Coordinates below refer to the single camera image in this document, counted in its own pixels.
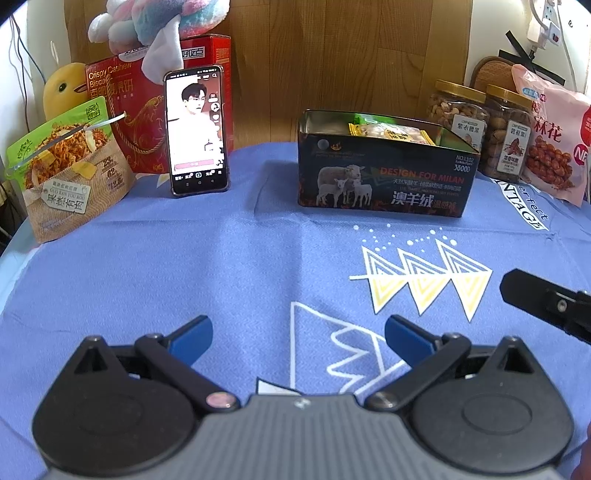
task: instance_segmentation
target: nut jar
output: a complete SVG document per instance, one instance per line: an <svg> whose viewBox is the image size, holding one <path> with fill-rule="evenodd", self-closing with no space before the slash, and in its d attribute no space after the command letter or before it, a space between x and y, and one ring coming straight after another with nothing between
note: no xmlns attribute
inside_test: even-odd
<svg viewBox="0 0 591 480"><path fill-rule="evenodd" d="M486 87L485 107L490 114L480 170L493 179L519 182L525 167L534 117L532 101L510 90Z"/></svg>
<svg viewBox="0 0 591 480"><path fill-rule="evenodd" d="M488 122L486 95L457 83L438 80L429 98L427 119L451 130L479 152Z"/></svg>

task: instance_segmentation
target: plush toy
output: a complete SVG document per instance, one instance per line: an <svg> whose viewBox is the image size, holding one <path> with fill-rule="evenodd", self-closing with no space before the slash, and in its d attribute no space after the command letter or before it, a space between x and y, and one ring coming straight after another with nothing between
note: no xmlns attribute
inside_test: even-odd
<svg viewBox="0 0 591 480"><path fill-rule="evenodd" d="M150 46L142 69L152 82L162 84L167 72L183 68L180 40L218 25L230 0L108 0L106 8L90 24L89 40L108 41L115 55Z"/></svg>
<svg viewBox="0 0 591 480"><path fill-rule="evenodd" d="M86 65L70 63L49 77L43 90L43 110L47 121L89 100Z"/></svg>

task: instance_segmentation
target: sheep image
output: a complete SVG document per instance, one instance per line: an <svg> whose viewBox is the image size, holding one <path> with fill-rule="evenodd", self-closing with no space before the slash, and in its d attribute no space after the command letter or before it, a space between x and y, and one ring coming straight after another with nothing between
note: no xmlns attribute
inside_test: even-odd
<svg viewBox="0 0 591 480"><path fill-rule="evenodd" d="M349 203L349 194L353 193L355 188L353 187L353 180L349 179L345 182L345 188L343 189L343 205Z"/></svg>
<svg viewBox="0 0 591 480"><path fill-rule="evenodd" d="M361 179L361 170L365 167L349 165L348 167L323 167L318 173L318 188L324 184L335 185L336 180Z"/></svg>
<svg viewBox="0 0 591 480"><path fill-rule="evenodd" d="M320 185L318 188L318 196L316 197L316 206L318 206L321 200L322 204L326 205L326 196L330 194L335 199L336 208L339 197L342 195L343 189L345 188L345 182L345 179L335 179L336 185L333 183L323 183Z"/></svg>
<svg viewBox="0 0 591 480"><path fill-rule="evenodd" d="M363 185L361 180L355 179L353 180L353 189L355 191L355 199L353 200L353 206L357 203L357 199L359 199L359 206L363 206L363 201L365 200L365 204L369 205L371 202L371 185Z"/></svg>

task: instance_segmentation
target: pink snack bag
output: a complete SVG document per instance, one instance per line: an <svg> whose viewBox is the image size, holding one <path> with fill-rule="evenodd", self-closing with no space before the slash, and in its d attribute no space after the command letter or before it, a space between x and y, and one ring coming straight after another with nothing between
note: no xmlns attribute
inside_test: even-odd
<svg viewBox="0 0 591 480"><path fill-rule="evenodd" d="M513 65L511 72L517 92L534 102L535 126L521 177L580 207L589 176L591 100L541 79L523 65Z"/></svg>

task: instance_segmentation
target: red snack box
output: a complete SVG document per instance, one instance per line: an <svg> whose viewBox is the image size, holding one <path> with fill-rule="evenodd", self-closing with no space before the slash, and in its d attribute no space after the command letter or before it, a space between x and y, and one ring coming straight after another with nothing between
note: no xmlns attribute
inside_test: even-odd
<svg viewBox="0 0 591 480"><path fill-rule="evenodd" d="M181 41L185 68L217 64L224 69L222 96L226 153L234 148L230 37L201 35ZM113 134L135 173L168 173L164 86L142 72L146 48L86 66L90 98L104 96L111 117L127 112L113 124Z"/></svg>

